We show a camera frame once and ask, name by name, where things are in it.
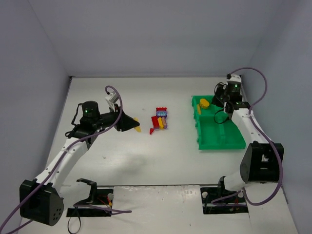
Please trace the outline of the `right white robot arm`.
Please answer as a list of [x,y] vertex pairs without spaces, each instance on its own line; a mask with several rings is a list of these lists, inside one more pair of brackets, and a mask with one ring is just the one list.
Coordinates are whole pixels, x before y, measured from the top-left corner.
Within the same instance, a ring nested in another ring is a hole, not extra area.
[[229,81],[218,83],[212,104],[221,108],[240,131],[246,151],[239,169],[221,181],[228,191],[238,191],[249,183],[280,182],[281,162],[284,148],[267,137],[255,120],[250,104],[242,100],[241,83]]

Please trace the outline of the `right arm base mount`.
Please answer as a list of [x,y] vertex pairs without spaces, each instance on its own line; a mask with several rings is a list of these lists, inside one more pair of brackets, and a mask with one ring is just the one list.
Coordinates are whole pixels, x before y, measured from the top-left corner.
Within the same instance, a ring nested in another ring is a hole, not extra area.
[[217,186],[200,187],[204,215],[247,214],[249,212],[243,194],[219,189]]

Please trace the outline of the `pale yellow curved lego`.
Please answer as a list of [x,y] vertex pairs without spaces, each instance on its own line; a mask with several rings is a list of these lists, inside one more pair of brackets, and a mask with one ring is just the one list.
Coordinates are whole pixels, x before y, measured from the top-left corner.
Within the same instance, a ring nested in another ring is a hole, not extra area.
[[[136,122],[139,123],[138,118],[135,117],[135,118],[133,118],[133,120],[135,120]],[[141,126],[140,126],[140,125],[134,127],[134,129],[135,129],[137,132],[141,133]]]

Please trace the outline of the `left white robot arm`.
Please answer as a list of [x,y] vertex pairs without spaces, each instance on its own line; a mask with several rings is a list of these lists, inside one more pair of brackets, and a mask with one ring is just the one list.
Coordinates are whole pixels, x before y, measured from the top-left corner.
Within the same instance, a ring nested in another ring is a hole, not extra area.
[[91,148],[96,138],[105,131],[115,128],[125,132],[140,126],[134,118],[113,104],[109,112],[101,114],[98,103],[86,101],[77,106],[82,110],[78,124],[66,132],[66,141],[51,163],[33,180],[25,180],[19,188],[19,214],[23,218],[54,226],[65,209],[64,196],[60,188],[79,161]]

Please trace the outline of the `orange yellow curved lego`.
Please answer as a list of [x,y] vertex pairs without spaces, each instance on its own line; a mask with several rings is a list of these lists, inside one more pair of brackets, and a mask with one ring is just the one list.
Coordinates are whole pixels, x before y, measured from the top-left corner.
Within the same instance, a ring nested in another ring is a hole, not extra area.
[[206,109],[209,108],[209,106],[210,106],[210,103],[209,103],[205,98],[201,98],[201,99],[199,100],[199,107],[200,107],[201,109],[206,110]]

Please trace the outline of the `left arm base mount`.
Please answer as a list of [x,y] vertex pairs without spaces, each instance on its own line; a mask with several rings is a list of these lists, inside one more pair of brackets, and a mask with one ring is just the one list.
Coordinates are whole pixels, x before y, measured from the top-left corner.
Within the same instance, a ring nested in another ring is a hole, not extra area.
[[[109,194],[114,193],[112,187],[100,188],[97,183],[92,180],[80,178],[77,179],[79,185],[86,184],[90,187],[87,189],[87,197],[80,199],[77,203],[82,205],[106,206],[112,208],[113,199],[109,198]],[[66,217],[111,217],[111,211],[104,211],[90,207],[71,207],[67,209]]]

